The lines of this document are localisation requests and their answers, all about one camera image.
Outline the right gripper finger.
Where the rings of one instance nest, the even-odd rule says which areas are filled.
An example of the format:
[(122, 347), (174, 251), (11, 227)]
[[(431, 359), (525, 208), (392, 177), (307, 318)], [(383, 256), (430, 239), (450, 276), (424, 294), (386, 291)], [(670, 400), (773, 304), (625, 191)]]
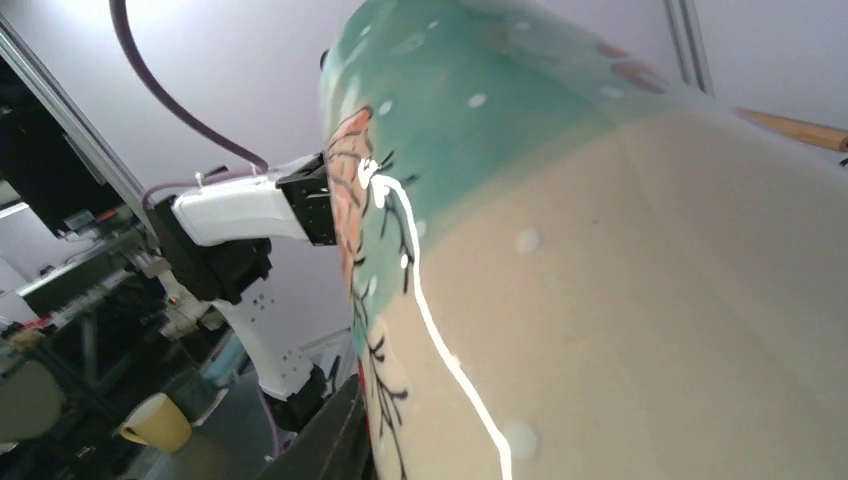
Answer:
[(371, 447), (359, 377), (348, 378), (259, 480), (364, 480)]

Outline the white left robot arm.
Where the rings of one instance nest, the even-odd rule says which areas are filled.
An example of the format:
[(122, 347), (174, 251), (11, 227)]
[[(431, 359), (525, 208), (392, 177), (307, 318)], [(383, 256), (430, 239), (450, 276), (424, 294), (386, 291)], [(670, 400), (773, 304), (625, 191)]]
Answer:
[(177, 281), (217, 309), (238, 337), (276, 427), (302, 431), (324, 404), (326, 376), (283, 338), (268, 279), (272, 238), (336, 242), (322, 154), (264, 174), (200, 179), (145, 210)]

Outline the yellow mug in background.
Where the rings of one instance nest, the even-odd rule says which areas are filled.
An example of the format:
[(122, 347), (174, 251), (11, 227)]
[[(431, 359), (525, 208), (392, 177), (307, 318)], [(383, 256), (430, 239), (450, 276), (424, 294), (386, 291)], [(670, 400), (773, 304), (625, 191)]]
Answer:
[(192, 426), (178, 406), (165, 393), (159, 392), (141, 402), (122, 423), (118, 433), (130, 442), (174, 453), (189, 442)]

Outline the beige floral mug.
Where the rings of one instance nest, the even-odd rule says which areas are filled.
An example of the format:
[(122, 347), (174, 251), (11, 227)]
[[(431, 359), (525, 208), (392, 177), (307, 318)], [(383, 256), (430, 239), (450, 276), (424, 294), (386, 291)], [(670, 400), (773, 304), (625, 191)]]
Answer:
[(843, 479), (847, 172), (528, 1), (321, 75), (380, 479)]

